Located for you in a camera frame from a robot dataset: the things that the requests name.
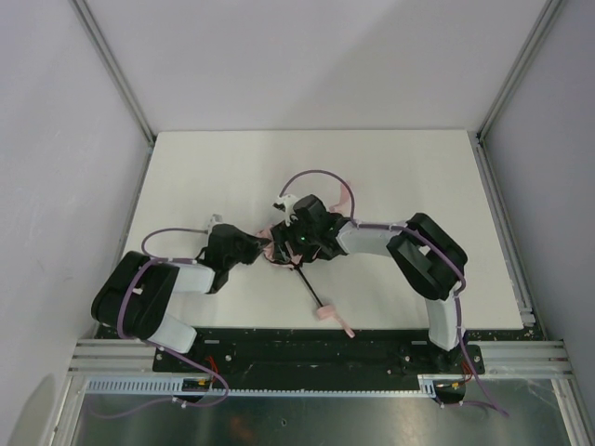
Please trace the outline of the pink folding umbrella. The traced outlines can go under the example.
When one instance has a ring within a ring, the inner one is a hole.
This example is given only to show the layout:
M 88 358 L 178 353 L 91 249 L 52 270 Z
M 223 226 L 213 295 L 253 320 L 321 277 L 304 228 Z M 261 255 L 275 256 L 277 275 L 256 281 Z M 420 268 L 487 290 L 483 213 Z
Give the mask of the pink folding umbrella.
M 282 189 L 279 192 L 278 196 L 289 194 L 289 193 L 287 193 L 287 191 L 289 190 L 292 183 L 295 182 L 298 178 L 304 177 L 309 174 L 328 175 L 330 177 L 335 178 L 339 182 L 339 184 L 340 184 L 339 200 L 338 200 L 338 203 L 331 206 L 331 210 L 340 210 L 343 205 L 345 205 L 346 203 L 349 203 L 351 205 L 351 211 L 354 211 L 355 201 L 353 198 L 353 192 L 352 192 L 349 181 L 336 176 L 332 172 L 323 172 L 322 170 L 314 169 L 311 171 L 303 171 L 298 174 L 295 174 L 293 177 L 288 179 L 287 182 L 282 186 Z M 266 229 L 258 232 L 258 236 L 262 236 L 262 237 L 270 240 L 270 244 L 264 249 L 264 252 L 263 252 L 264 258 L 272 265 L 274 265 L 276 267 L 280 267 L 280 268 L 290 269 L 290 270 L 294 271 L 299 276 L 302 283 L 308 289 L 308 291 L 311 295 L 311 298 L 313 299 L 313 301 L 316 305 L 315 315 L 319 321 L 326 321 L 326 320 L 334 321 L 341 327 L 341 329 L 345 332 L 345 334 L 348 336 L 348 338 L 354 338 L 355 337 L 354 331 L 339 316 L 336 308 L 333 305 L 326 305 L 322 302 L 321 298 L 318 296 L 318 294 L 314 290 L 310 281 L 305 276 L 305 274 L 302 270 L 302 267 L 300 265 L 277 265 L 277 264 L 274 264 L 271 262 L 271 254 L 272 254 L 271 228 L 272 228 L 272 226 L 269 226 Z

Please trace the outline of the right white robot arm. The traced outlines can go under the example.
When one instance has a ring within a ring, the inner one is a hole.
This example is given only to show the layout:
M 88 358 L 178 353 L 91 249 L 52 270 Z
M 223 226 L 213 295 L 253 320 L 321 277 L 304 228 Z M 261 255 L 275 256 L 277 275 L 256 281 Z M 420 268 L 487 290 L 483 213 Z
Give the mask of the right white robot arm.
M 465 288 L 464 250 L 428 215 L 416 213 L 404 223 L 362 223 L 326 209 L 314 195 L 279 197 L 273 207 L 284 220 L 270 228 L 268 260 L 298 267 L 338 256 L 392 258 L 408 284 L 426 302 L 429 341 L 443 351 L 457 348 L 464 337 L 456 302 Z

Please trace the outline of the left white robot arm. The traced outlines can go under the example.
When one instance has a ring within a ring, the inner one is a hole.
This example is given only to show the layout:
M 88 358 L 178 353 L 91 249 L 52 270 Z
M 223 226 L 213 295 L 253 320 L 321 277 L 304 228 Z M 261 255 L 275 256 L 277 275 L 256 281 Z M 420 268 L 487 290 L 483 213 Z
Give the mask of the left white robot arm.
M 137 338 L 185 354 L 192 349 L 197 331 L 167 313 L 172 295 L 217 293 L 236 265 L 253 264 L 271 241 L 214 220 L 207 230 L 178 229 L 206 237 L 206 246 L 195 257 L 160 257 L 147 251 L 150 238 L 173 231 L 150 233 L 139 251 L 122 257 L 95 296 L 91 316 L 115 329 L 122 339 Z

